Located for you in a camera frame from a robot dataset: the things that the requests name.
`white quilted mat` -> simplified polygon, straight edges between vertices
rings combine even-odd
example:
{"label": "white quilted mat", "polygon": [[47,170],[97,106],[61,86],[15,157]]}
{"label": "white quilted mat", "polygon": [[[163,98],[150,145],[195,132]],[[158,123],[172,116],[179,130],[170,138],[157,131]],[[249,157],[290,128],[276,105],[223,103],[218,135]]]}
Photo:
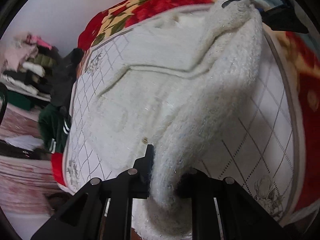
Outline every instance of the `white quilted mat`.
{"label": "white quilted mat", "polygon": [[[86,73],[75,83],[70,107],[72,126],[64,154],[65,179],[74,193],[91,178],[106,180],[117,176],[87,142],[83,127],[93,97],[121,67],[121,53],[127,44],[125,33],[100,44],[85,62]],[[294,176],[294,136],[288,93],[279,66],[264,39],[254,93],[234,121],[233,129],[195,165],[213,178],[233,177],[276,220],[290,205]],[[104,154],[117,153],[105,149]]]}

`bed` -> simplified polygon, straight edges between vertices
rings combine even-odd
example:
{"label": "bed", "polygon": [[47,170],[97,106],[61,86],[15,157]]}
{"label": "bed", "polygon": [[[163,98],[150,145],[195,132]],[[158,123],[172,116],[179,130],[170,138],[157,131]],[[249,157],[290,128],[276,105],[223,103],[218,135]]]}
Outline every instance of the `bed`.
{"label": "bed", "polygon": [[[72,126],[63,155],[66,190],[76,193],[91,178],[117,176],[87,142],[83,131],[93,98],[122,65],[127,33],[171,8],[216,0],[126,0],[97,14],[79,36],[86,50],[73,87]],[[319,130],[319,61],[294,33],[264,26],[263,56],[254,93],[219,147],[195,168],[233,177],[281,225],[319,208],[314,160]]]}

